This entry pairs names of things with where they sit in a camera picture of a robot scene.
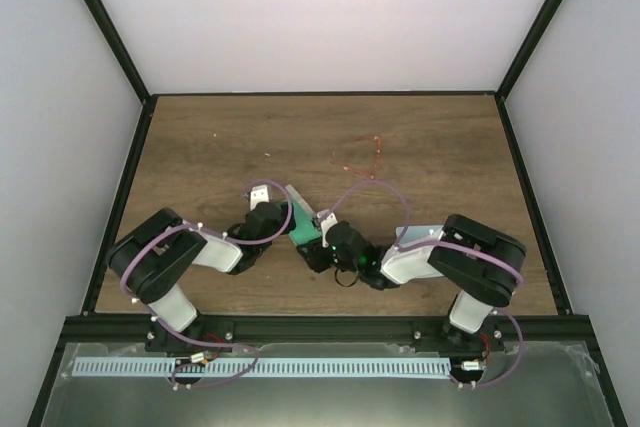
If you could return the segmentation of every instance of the white vent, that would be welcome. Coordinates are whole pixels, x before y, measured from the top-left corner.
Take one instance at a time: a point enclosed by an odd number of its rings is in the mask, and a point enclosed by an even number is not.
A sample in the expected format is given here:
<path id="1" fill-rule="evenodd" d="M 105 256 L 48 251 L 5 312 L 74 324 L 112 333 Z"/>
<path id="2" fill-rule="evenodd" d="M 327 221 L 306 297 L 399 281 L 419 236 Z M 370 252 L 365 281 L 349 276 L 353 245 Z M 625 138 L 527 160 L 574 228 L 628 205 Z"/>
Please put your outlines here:
<path id="1" fill-rule="evenodd" d="M 80 357 L 73 366 L 75 377 L 167 377 L 176 359 Z M 220 358 L 202 367 L 189 366 L 178 377 L 229 377 L 248 367 L 251 359 Z M 363 378 L 448 379 L 449 359 L 260 359 L 247 378 Z"/>

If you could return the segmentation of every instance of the wooden table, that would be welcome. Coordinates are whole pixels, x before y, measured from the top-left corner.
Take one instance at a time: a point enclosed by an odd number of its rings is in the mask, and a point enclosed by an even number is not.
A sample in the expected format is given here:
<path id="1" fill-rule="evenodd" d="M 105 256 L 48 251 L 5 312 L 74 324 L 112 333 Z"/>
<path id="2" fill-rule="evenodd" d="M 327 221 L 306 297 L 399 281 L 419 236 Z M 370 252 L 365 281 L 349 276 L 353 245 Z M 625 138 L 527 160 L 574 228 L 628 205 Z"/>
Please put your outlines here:
<path id="1" fill-rule="evenodd" d="M 378 178 L 411 205 L 412 224 L 441 224 L 461 213 L 521 240 L 529 249 L 517 314 L 555 307 L 511 155 L 490 96 L 187 96 L 161 97 L 127 202 L 120 236 L 162 207 L 224 230 L 242 222 L 242 188 L 253 179 L 292 184 L 315 210 L 329 208 L 361 180 L 330 165 L 332 152 L 370 169 L 378 134 Z M 337 211 L 372 241 L 391 242 L 403 224 L 398 199 L 377 186 Z M 349 273 L 344 273 L 345 281 Z M 239 276 L 192 266 L 180 286 L 204 313 L 443 315 L 459 289 L 440 278 L 375 291 L 345 289 L 333 272 L 315 274 L 281 237 Z M 99 312 L 139 311 L 107 272 Z"/>

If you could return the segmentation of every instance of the brown wood surface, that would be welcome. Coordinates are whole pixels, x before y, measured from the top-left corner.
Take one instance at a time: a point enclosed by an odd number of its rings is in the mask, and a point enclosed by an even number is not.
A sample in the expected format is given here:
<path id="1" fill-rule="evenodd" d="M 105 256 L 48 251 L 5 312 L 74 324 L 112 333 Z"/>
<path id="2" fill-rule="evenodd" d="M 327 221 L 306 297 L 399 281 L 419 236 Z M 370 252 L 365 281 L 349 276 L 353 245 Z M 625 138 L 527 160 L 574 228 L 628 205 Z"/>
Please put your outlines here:
<path id="1" fill-rule="evenodd" d="M 332 151 L 371 133 L 382 138 L 378 178 L 407 197 L 413 225 L 438 224 L 461 213 L 520 239 L 529 248 L 526 284 L 514 296 L 512 311 L 555 313 L 489 96 L 162 97 L 120 235 L 166 206 L 224 230 L 243 220 L 248 205 L 240 194 L 257 178 L 290 183 L 315 210 L 329 208 L 361 180 L 330 165 Z M 371 168 L 373 143 L 347 143 L 337 157 Z M 356 192 L 337 215 L 365 237 L 389 242 L 404 219 L 398 199 L 377 186 Z M 334 283 L 333 272 L 309 270 L 286 236 L 239 276 L 192 266 L 180 286 L 201 311 L 229 314 L 442 315 L 459 291 L 442 278 L 384 292 L 362 283 L 345 289 Z M 109 271 L 97 311 L 138 310 Z"/>

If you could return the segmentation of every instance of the green object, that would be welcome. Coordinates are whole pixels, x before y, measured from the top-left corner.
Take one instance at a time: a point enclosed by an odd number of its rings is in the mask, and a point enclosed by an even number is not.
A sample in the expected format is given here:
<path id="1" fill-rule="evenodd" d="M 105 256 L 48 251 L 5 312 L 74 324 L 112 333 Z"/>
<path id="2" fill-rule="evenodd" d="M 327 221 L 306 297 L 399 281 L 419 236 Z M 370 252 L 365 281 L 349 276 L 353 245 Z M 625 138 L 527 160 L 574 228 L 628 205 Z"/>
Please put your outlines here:
<path id="1" fill-rule="evenodd" d="M 289 232 L 289 238 L 293 241 L 294 245 L 306 244 L 318 237 L 322 237 L 322 231 L 316 229 L 313 225 L 313 218 L 305 212 L 298 201 L 291 199 L 291 202 L 293 202 L 293 215 L 296 220 L 296 228 Z"/>

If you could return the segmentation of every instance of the white wall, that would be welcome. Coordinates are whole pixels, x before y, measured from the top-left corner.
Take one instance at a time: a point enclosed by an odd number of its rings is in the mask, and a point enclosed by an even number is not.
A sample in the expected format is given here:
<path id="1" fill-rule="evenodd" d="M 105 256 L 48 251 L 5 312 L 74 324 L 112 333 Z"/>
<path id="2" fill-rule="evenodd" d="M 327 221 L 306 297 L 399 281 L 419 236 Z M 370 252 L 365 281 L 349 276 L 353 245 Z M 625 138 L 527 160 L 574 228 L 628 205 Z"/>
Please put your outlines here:
<path id="1" fill-rule="evenodd" d="M 79 313 L 139 102 L 82 0 L 0 0 L 0 412 L 22 426 Z"/>
<path id="2" fill-rule="evenodd" d="M 543 0 L 103 0 L 159 92 L 496 89 Z"/>
<path id="3" fill-rule="evenodd" d="M 640 0 L 565 0 L 508 99 L 551 241 L 640 425 Z"/>

